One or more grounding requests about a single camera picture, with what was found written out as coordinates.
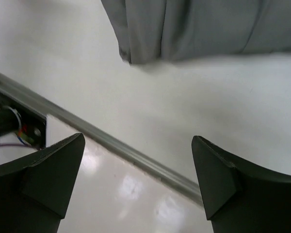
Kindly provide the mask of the black robot base hardware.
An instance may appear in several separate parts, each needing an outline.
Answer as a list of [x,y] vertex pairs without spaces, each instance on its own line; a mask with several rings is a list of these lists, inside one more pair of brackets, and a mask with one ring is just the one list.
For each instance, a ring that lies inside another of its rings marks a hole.
[[46,118],[0,92],[0,137],[15,134],[20,143],[46,146]]

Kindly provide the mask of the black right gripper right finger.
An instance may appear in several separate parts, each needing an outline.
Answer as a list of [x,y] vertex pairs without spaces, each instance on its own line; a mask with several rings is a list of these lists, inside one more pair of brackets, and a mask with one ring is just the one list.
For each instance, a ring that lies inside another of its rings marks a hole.
[[192,139],[206,218],[216,233],[291,233],[291,175]]

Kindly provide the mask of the grey fabric skirt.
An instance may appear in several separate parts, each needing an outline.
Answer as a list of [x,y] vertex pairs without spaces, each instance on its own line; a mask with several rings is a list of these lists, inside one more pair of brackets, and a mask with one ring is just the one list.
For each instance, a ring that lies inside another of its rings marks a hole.
[[291,52],[291,0],[104,0],[133,65]]

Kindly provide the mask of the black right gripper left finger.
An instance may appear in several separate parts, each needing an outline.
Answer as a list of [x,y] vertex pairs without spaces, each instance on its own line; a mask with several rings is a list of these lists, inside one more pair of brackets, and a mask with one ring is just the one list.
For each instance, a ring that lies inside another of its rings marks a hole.
[[0,233],[55,233],[65,218],[85,148],[75,133],[0,165]]

